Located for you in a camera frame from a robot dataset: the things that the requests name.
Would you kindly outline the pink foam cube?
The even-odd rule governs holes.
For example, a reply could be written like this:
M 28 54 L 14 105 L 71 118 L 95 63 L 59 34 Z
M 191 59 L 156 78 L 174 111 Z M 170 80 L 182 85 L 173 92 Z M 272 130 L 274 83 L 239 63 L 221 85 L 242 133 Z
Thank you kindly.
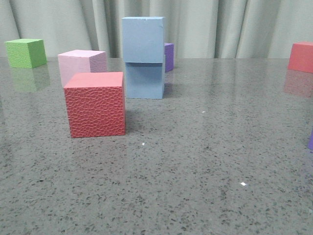
M 68 81 L 80 72 L 106 72 L 107 55 L 105 51 L 72 50 L 58 55 L 61 83 Z

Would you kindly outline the grey curtain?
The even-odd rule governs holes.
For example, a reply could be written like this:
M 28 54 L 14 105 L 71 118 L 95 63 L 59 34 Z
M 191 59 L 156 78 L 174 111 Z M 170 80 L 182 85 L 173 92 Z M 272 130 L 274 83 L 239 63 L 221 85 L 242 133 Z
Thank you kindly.
M 313 39 L 310 0 L 3 0 L 0 42 L 43 39 L 47 56 L 73 49 L 122 57 L 123 17 L 165 17 L 177 58 L 287 58 Z

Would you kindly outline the red textured foam cube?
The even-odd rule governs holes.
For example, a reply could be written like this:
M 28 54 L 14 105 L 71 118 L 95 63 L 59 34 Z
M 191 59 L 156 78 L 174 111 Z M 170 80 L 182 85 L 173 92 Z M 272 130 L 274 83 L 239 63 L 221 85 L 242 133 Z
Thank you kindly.
M 75 74 L 64 86 L 72 138 L 126 133 L 122 72 Z

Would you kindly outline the red foam cube far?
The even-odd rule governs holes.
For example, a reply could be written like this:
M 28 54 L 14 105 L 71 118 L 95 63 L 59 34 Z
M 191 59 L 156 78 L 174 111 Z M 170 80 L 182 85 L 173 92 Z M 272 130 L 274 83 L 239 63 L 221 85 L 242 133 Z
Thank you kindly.
M 298 42 L 292 45 L 288 69 L 309 73 L 313 72 L 312 42 Z

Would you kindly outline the purple foam cube near edge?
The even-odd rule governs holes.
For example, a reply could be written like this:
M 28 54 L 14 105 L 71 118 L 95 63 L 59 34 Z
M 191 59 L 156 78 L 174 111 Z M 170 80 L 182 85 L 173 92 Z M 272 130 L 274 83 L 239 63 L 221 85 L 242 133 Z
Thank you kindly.
M 310 139 L 308 142 L 308 149 L 313 150 L 313 130 L 311 131 Z

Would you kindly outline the blue foam cube edge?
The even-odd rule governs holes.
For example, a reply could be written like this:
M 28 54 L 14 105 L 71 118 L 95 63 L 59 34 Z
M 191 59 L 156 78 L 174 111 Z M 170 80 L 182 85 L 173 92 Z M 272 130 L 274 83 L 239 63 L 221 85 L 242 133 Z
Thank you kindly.
M 165 17 L 122 19 L 123 59 L 126 63 L 162 63 Z

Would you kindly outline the light blue foam cube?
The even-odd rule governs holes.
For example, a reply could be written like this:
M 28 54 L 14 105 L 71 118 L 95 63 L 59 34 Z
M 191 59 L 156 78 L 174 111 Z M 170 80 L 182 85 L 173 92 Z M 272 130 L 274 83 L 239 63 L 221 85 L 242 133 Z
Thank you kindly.
M 127 98 L 163 98 L 163 63 L 126 63 L 125 73 Z

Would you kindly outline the green foam cube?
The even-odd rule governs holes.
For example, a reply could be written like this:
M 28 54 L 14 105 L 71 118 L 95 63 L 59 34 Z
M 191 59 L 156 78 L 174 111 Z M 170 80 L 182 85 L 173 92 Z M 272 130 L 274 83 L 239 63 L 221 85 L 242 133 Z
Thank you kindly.
M 36 68 L 47 63 L 43 39 L 16 39 L 4 42 L 12 68 Z

